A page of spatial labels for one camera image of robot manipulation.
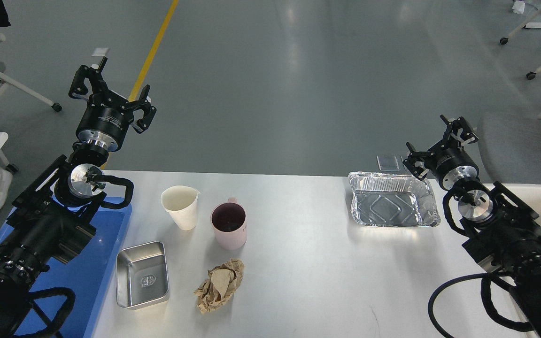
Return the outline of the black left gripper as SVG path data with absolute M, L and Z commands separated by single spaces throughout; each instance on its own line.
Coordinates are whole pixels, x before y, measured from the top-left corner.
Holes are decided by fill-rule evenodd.
M 97 67 L 81 65 L 75 73 L 68 96 L 88 102 L 77 127 L 78 141 L 85 144 L 99 141 L 108 152 L 115 152 L 122 148 L 129 126 L 136 133 L 143 133 L 150 128 L 157 108 L 148 98 L 151 88 L 149 84 L 142 88 L 139 98 L 133 102 L 128 102 L 116 92 L 109 92 L 102 77 L 107 60 L 107 57 L 103 56 L 99 64 L 96 64 Z M 89 98 L 86 98 L 89 93 L 86 80 L 89 81 L 92 91 Z M 142 112 L 141 118 L 135 117 L 136 111 Z

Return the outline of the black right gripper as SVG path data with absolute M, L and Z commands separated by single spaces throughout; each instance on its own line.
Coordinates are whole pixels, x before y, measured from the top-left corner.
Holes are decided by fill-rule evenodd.
M 451 190 L 459 180 L 479 179 L 477 165 L 464 150 L 468 144 L 477 143 L 479 137 L 464 117 L 448 119 L 441 114 L 440 118 L 446 124 L 440 145 L 417 151 L 406 143 L 408 156 L 403 164 L 416 179 L 423 181 L 429 176 L 438 180 L 443 190 Z

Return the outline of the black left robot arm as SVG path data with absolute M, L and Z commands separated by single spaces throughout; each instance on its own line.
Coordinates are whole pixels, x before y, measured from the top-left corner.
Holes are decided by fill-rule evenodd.
M 129 179 L 105 175 L 101 167 L 122 148 L 129 128 L 148 130 L 157 112 L 148 98 L 150 86 L 129 101 L 110 90 L 102 77 L 107 57 L 82 65 L 71 83 L 69 97 L 87 107 L 78 124 L 77 141 L 69 157 L 59 156 L 13 201 L 7 218 L 12 232 L 0 243 L 0 338 L 15 338 L 30 312 L 45 327 L 29 338 L 57 336 L 73 310 L 76 295 L 68 287 L 33 291 L 48 261 L 69 263 L 96 235 L 91 222 L 100 208 L 123 209 L 133 197 Z

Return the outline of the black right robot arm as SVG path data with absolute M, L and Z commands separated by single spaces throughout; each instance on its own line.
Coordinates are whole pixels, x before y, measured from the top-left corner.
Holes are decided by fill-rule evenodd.
M 434 315 L 434 302 L 447 287 L 480 279 L 479 295 L 487 316 L 498 325 L 541 338 L 541 226 L 538 213 L 500 182 L 492 189 L 479 179 L 479 169 L 464 150 L 479 139 L 464 117 L 446 118 L 442 139 L 429 150 L 407 143 L 405 168 L 418 180 L 436 178 L 445 195 L 445 221 L 466 238 L 463 248 L 483 273 L 458 277 L 430 296 L 433 326 L 448 338 Z

